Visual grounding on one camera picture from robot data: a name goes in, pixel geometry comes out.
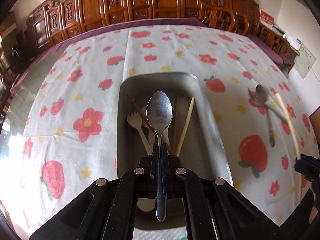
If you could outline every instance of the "white wall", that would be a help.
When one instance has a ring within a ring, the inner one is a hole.
[[[315,55],[317,60],[312,69],[320,79],[320,26],[311,11],[296,0],[282,0],[276,23],[299,38]],[[312,70],[302,79],[294,68],[289,73],[289,81],[310,116],[320,106],[320,82]]]

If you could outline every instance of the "star print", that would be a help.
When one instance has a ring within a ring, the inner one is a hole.
[[[278,105],[277,105],[277,103],[276,103],[275,101],[271,101],[271,104],[272,104],[272,106],[273,106],[274,108],[277,108],[277,107],[278,107]]]
[[[245,107],[244,107],[243,105],[238,105],[237,111],[238,111],[238,112],[241,112],[242,114],[244,114],[244,112],[246,111],[246,109],[245,109]]]
[[[83,170],[80,171],[84,179],[89,179],[91,176],[91,171],[88,166],[86,166]]]
[[[241,180],[236,180],[233,182],[233,187],[237,190],[240,191],[240,184],[241,184]]]
[[[56,136],[61,136],[63,134],[63,127],[59,127],[58,130],[55,132]]]
[[[213,116],[217,122],[222,122],[222,115],[218,115],[216,111],[213,111]]]
[[[76,65],[79,65],[80,64],[80,61],[79,60],[76,60],[74,61],[73,65],[72,66],[76,66]]]
[[[75,97],[74,97],[75,101],[79,101],[83,99],[83,93],[78,93]]]
[[[278,138],[277,132],[276,132],[275,130],[272,130],[272,133],[273,133],[273,137],[274,137],[275,139],[277,139],[277,138]]]
[[[62,74],[59,74],[57,77],[56,77],[56,80],[59,80],[60,78],[62,78],[63,75]]]
[[[132,75],[134,75],[134,74],[136,74],[137,73],[137,70],[135,69],[135,68],[129,68],[128,70],[127,70],[127,75],[128,76],[132,76]]]
[[[163,72],[168,72],[168,71],[171,71],[171,68],[169,66],[162,66],[161,70]]]
[[[290,189],[290,192],[289,194],[292,194],[296,191],[296,186],[292,186],[291,189]]]
[[[237,83],[240,83],[240,81],[239,81],[237,78],[235,78],[235,77],[232,77],[232,78],[231,78],[231,81],[234,82],[234,83],[236,83],[236,84],[237,84]]]
[[[175,54],[177,55],[177,57],[184,56],[184,53],[181,50],[176,51]]]

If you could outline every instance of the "chopstick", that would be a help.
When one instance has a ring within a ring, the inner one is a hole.
[[[291,132],[293,143],[294,143],[295,154],[297,156],[297,160],[300,160],[301,159],[301,155],[300,155],[300,151],[299,151],[299,144],[298,144],[298,140],[297,140],[297,137],[296,137],[296,132],[295,132],[292,120],[291,120],[291,118],[289,116],[288,110],[285,107],[284,101],[283,101],[282,96],[280,95],[280,93],[276,93],[276,98],[278,99],[279,105],[280,105],[282,111],[284,112],[285,117],[287,118],[288,125],[289,125],[289,130]],[[300,173],[299,177],[300,177],[300,179],[299,179],[298,202],[301,203],[301,195],[302,195],[302,186],[301,186],[302,177],[301,177],[301,173]]]
[[[176,137],[177,137],[177,122],[178,122],[178,101],[179,95],[176,94],[176,100],[174,103],[174,121],[173,121],[173,135],[172,135],[172,149],[176,149]]]
[[[128,94],[126,94],[127,98],[129,99],[129,101],[131,102],[131,104],[133,104],[134,108],[136,109],[136,111],[139,113],[139,115],[141,116],[142,120],[148,125],[148,127],[151,129],[151,131],[154,133],[155,136],[157,136],[155,130],[153,130],[153,128],[151,127],[151,125],[149,124],[146,116],[144,115],[144,113],[141,111],[141,108],[129,97]],[[172,150],[172,148],[167,145],[167,150],[169,151],[169,153],[171,155],[174,155],[174,151]]]
[[[186,133],[187,133],[187,129],[188,129],[188,126],[189,126],[189,122],[190,122],[190,118],[191,118],[191,114],[192,114],[192,109],[193,109],[194,103],[195,103],[195,97],[193,97],[191,99],[191,102],[190,102],[190,106],[189,106],[186,122],[184,124],[183,130],[182,130],[182,133],[181,133],[181,136],[180,136],[180,140],[179,140],[179,143],[178,143],[178,146],[177,146],[177,150],[176,150],[176,156],[177,157],[180,154],[180,151],[181,151],[181,148],[182,148],[182,144],[183,144],[184,138],[185,138]]]

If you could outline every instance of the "fork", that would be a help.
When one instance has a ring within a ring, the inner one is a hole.
[[[138,112],[134,112],[132,114],[128,114],[127,115],[127,121],[128,121],[130,126],[132,126],[133,128],[137,129],[148,155],[151,155],[152,154],[152,148],[151,148],[150,144],[148,143],[148,140],[147,140],[146,136],[144,135],[144,133],[142,131],[142,128],[141,128],[141,126],[142,126],[142,118],[141,118],[141,116],[138,114]]]

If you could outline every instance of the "purple cloth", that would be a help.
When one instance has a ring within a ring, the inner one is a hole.
[[[262,40],[260,40],[257,36],[249,33],[247,37],[250,40],[252,40],[260,49],[262,49],[263,52],[267,54],[274,63],[279,65],[283,64],[283,59],[278,54],[276,54],[276,52],[274,52],[270,47],[268,47],[267,44],[265,44]]]
[[[125,23],[118,23],[113,25],[104,26],[95,30],[91,30],[70,39],[67,39],[49,49],[39,54],[35,59],[31,62],[28,66],[26,71],[22,73],[15,82],[15,84],[10,89],[11,94],[14,94],[19,88],[23,79],[28,74],[29,70],[37,64],[39,61],[43,60],[44,58],[50,56],[51,54],[57,52],[61,49],[66,49],[69,45],[82,41],[84,39],[90,38],[92,36],[100,35],[102,33],[113,32],[121,29],[126,28],[133,28],[133,27],[140,27],[140,26],[148,26],[148,25],[189,25],[189,26],[199,26],[199,27],[206,27],[203,23],[201,23],[197,18],[162,18],[162,19],[147,19],[147,20],[137,20],[132,22],[125,22]]]

